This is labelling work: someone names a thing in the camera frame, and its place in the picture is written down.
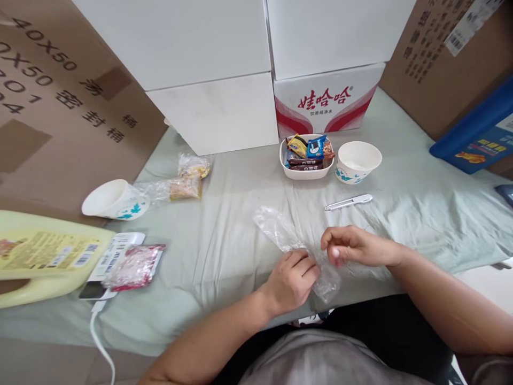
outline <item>white cable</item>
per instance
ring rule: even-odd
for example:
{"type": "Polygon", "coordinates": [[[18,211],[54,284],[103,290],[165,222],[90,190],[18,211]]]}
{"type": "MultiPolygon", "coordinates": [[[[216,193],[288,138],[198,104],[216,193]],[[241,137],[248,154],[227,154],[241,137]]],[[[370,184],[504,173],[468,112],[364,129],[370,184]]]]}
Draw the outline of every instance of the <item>white cable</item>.
{"type": "Polygon", "coordinates": [[[91,323],[89,324],[90,330],[91,330],[91,336],[92,339],[95,341],[96,346],[98,347],[98,350],[102,354],[103,357],[105,357],[105,360],[108,362],[108,364],[111,366],[112,371],[112,377],[111,377],[111,385],[114,385],[116,380],[116,367],[114,366],[114,361],[112,361],[111,356],[108,355],[107,351],[102,345],[102,342],[98,338],[98,335],[96,334],[95,330],[95,320],[96,316],[98,316],[98,313],[102,311],[102,309],[105,307],[106,301],[97,301],[95,305],[92,307],[92,317],[91,317],[91,323]]]}

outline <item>paper cup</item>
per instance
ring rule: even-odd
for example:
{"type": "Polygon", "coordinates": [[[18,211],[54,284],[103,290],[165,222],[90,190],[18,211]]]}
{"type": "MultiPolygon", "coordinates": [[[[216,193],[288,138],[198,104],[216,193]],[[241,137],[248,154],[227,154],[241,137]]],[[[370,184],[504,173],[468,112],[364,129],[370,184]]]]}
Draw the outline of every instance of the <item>paper cup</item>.
{"type": "Polygon", "coordinates": [[[107,182],[82,203],[82,213],[95,217],[134,220],[150,207],[148,197],[124,179],[107,182]]]}
{"type": "Polygon", "coordinates": [[[372,144],[348,142],[338,150],[335,174],[342,183],[357,184],[379,166],[382,160],[381,152],[372,144]]]}

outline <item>black pants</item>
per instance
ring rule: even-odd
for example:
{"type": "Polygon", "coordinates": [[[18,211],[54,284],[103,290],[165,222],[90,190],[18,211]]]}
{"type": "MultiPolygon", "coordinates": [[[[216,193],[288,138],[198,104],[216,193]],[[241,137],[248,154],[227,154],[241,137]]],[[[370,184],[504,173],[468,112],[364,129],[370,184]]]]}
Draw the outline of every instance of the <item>black pants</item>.
{"type": "MultiPolygon", "coordinates": [[[[437,385],[448,384],[453,352],[406,294],[335,309],[318,329],[362,341],[386,365],[437,385]]],[[[214,384],[237,384],[247,368],[294,326],[264,330],[247,340],[227,362],[214,384]]]]}

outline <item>teal floral pattern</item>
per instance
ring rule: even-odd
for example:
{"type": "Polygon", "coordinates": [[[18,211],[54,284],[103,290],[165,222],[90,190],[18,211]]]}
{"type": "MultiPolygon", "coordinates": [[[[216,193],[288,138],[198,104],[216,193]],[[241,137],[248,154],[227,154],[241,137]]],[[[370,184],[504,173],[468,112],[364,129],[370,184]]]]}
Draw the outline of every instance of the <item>teal floral pattern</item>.
{"type": "Polygon", "coordinates": [[[119,217],[116,217],[116,219],[130,219],[134,216],[134,214],[139,213],[142,210],[142,205],[145,205],[145,202],[142,202],[141,204],[136,203],[134,207],[131,209],[126,209],[121,211],[121,215],[119,217]]]}
{"type": "Polygon", "coordinates": [[[350,178],[349,176],[344,175],[344,170],[339,169],[338,167],[337,167],[337,170],[336,170],[335,172],[337,173],[338,177],[339,177],[340,179],[342,179],[342,180],[347,181],[347,180],[351,180],[351,179],[352,179],[352,178],[350,178]]]}

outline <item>person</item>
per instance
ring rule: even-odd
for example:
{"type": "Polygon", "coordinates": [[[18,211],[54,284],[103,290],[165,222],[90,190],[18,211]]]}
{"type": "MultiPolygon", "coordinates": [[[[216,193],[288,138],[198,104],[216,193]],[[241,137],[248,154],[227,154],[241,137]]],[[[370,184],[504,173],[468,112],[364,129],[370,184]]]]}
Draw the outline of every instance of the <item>person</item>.
{"type": "Polygon", "coordinates": [[[447,384],[453,353],[469,385],[513,383],[513,318],[491,301],[354,226],[328,228],[321,248],[336,267],[386,266],[407,294],[339,307],[315,327],[260,332],[305,303],[319,277],[293,250],[258,290],[179,336],[139,384],[447,384]]]}

